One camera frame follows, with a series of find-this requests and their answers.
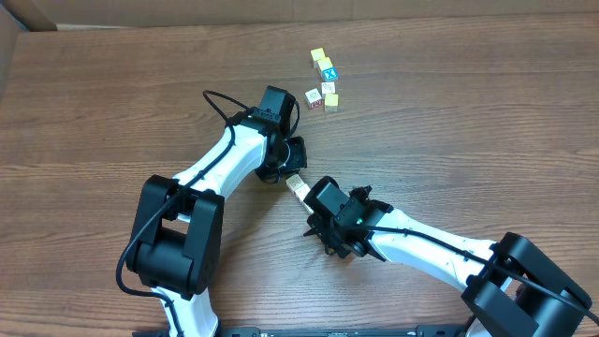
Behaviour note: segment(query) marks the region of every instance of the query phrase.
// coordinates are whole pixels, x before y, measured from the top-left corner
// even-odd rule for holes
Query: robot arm
[[[360,187],[347,196],[332,178],[320,180],[303,200],[314,210],[304,236],[317,235],[329,255],[405,263],[454,286],[484,327],[471,325],[465,336],[572,336],[591,308],[589,295],[520,235],[507,233],[500,242],[456,236],[369,199],[371,190]],[[511,299],[504,293],[508,273],[519,279],[526,274],[582,310],[528,284]]]
[[[234,145],[209,171],[202,170],[229,146],[229,128],[191,168],[172,179],[154,175],[143,185],[131,240],[165,200],[176,193],[183,194],[181,201],[174,202],[162,219],[179,219],[189,224],[184,234],[162,227],[162,219],[156,219],[141,232],[139,241],[126,256],[126,267],[145,286],[172,301],[161,300],[170,331],[158,331],[152,336],[180,336],[177,326],[188,337],[215,334],[218,319],[212,311],[207,287],[220,255],[225,201],[252,171],[263,181],[278,181],[281,176],[306,167],[303,139],[291,138],[295,126],[290,127],[289,116],[295,104],[295,97],[287,91],[268,87],[259,108],[229,119],[234,125]],[[200,172],[202,179],[183,188]],[[167,309],[171,305],[174,311]]]
[[[408,228],[422,232],[485,259],[493,255],[489,248],[495,242],[491,240],[474,240],[453,235],[421,224],[400,210],[385,213],[376,226]],[[369,239],[369,244],[384,260],[420,269],[460,291],[466,289],[468,276],[478,275],[484,267],[476,261],[416,236],[375,231]]]

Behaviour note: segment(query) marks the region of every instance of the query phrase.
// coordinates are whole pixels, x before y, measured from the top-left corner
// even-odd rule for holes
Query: black mount
[[[141,189],[131,239],[179,188],[175,179],[157,175],[148,179]],[[183,191],[181,201],[175,202],[141,234],[137,246],[126,257],[127,268],[145,286],[162,286],[187,300],[201,294],[218,264],[224,205],[225,198],[212,190]],[[178,214],[191,216],[187,235],[162,227],[162,219],[172,221]]]
[[[589,310],[591,297],[540,249],[526,238],[507,233],[490,248],[493,265],[501,266],[560,294]],[[558,300],[521,285],[511,300],[501,289],[506,276],[492,267],[468,277],[461,298],[492,336],[572,336],[584,314]]]

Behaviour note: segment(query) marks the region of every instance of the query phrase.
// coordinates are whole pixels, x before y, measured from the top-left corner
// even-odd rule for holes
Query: black clamp
[[[253,128],[268,139],[264,163],[256,169],[256,175],[264,182],[278,183],[282,177],[308,167],[303,138],[291,138],[298,125],[296,120],[291,127],[294,106],[299,120],[300,105],[296,98],[286,90],[269,86],[258,108],[250,108],[230,118],[232,124]]]
[[[370,186],[358,187],[348,197],[334,179],[328,176],[322,178],[303,200],[314,210],[308,218],[310,230],[304,236],[315,234],[325,245],[327,255],[345,258],[349,253],[359,257],[369,254],[385,261],[371,248],[369,238],[372,233],[369,230],[343,230],[376,226],[385,213],[393,211],[393,207],[385,202],[370,200],[371,191]]]

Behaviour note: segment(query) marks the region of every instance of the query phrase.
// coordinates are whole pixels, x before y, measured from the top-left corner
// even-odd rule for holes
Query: black wire
[[[296,122],[293,124],[293,127],[291,127],[291,130],[289,130],[287,137],[285,137],[286,139],[290,139],[291,136],[293,136],[293,134],[296,132],[296,129],[298,128],[298,123],[300,122],[300,103],[297,100],[296,111],[298,112],[298,118],[296,119]]]
[[[162,217],[162,215],[170,208],[170,206],[172,206],[189,187],[191,187],[194,183],[197,183],[197,181],[202,179],[208,171],[210,171],[216,164],[218,164],[219,161],[221,161],[225,157],[225,155],[229,152],[229,150],[231,150],[233,145],[235,145],[235,129],[233,128],[233,125],[230,123],[230,121],[226,117],[225,113],[220,108],[218,108],[218,106],[216,106],[216,104],[214,104],[214,102],[212,102],[212,100],[208,97],[208,95],[216,95],[216,96],[222,97],[226,100],[229,100],[229,101],[239,105],[240,107],[244,108],[245,110],[249,110],[249,108],[234,98],[231,98],[227,95],[223,95],[220,93],[216,93],[214,91],[205,90],[202,93],[202,95],[204,96],[206,101],[208,101],[208,103],[216,110],[216,112],[218,112],[218,114],[225,120],[225,124],[229,128],[230,133],[231,133],[231,139],[229,140],[228,144],[226,145],[226,148],[220,154],[218,154],[218,156],[216,158],[214,158],[214,160],[212,160],[211,163],[206,166],[206,168],[204,168],[203,170],[198,172],[197,175],[194,178],[192,178],[188,183],[186,183],[183,187],[179,188],[177,193],[175,193],[172,197],[168,198],[162,204],[162,206],[150,217],[150,219],[146,222],[146,224],[143,225],[143,227],[141,227],[138,234],[125,247],[125,249],[123,250],[123,253],[121,254],[121,257],[119,258],[119,262],[116,265],[116,284],[119,286],[119,288],[124,293],[129,294],[129,295],[141,296],[141,297],[154,297],[154,298],[163,300],[166,303],[165,306],[170,310],[170,314],[172,315],[172,321],[175,326],[175,330],[177,331],[177,336],[179,336],[179,337],[183,337],[183,330],[181,328],[181,324],[179,323],[179,318],[177,317],[177,312],[175,310],[175,306],[173,305],[173,300],[171,300],[167,295],[162,294],[162,293],[154,293],[152,291],[140,291],[140,290],[131,289],[131,288],[125,286],[123,283],[123,266],[124,266],[126,257],[129,254],[129,251],[135,245],[137,245],[139,238],[141,237],[141,234],[148,228],[148,226],[152,222],[154,222],[156,219],[158,219],[159,217]]]
[[[431,235],[422,233],[422,232],[418,232],[412,229],[408,229],[408,228],[389,228],[389,227],[376,227],[376,226],[354,226],[354,227],[341,227],[341,230],[347,230],[347,231],[352,231],[352,230],[371,230],[371,231],[380,231],[380,232],[388,232],[388,233],[396,233],[396,234],[403,234],[403,235],[413,235],[413,236],[417,236],[420,237],[422,239],[426,239],[430,242],[436,243],[454,253],[457,253],[461,256],[464,256],[466,258],[469,258],[473,261],[476,261],[478,263],[481,263],[487,267],[489,267],[490,269],[494,269],[496,271],[501,272],[502,274],[504,274],[507,277],[511,277],[512,279],[519,281],[521,283],[523,283],[526,286],[530,286],[532,288],[534,288],[537,291],[542,292],[543,294],[550,296],[551,298],[558,300],[566,305],[571,306],[572,308],[578,310],[579,312],[581,312],[582,314],[584,314],[586,317],[590,318],[597,326],[599,326],[599,317],[595,314],[593,314],[590,310],[587,310],[586,308],[572,302],[571,300],[565,298],[562,295],[556,294],[553,291],[525,278],[522,277],[512,271],[509,271],[505,268],[503,268],[502,266],[498,266],[494,263],[491,263],[490,261],[482,258],[482,257],[478,257],[466,250],[462,250],[458,247],[455,247],[447,242],[443,242],[437,238],[434,238]]]

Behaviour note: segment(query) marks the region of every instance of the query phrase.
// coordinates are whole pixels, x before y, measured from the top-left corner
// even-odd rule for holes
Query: stacked blocks
[[[322,95],[318,92],[318,89],[312,89],[306,93],[308,107],[312,110],[324,105],[326,112],[335,112],[339,106],[339,96],[335,93],[335,82],[339,79],[339,73],[322,48],[310,51],[310,54],[312,56],[312,65],[317,69],[323,82],[321,87]]]

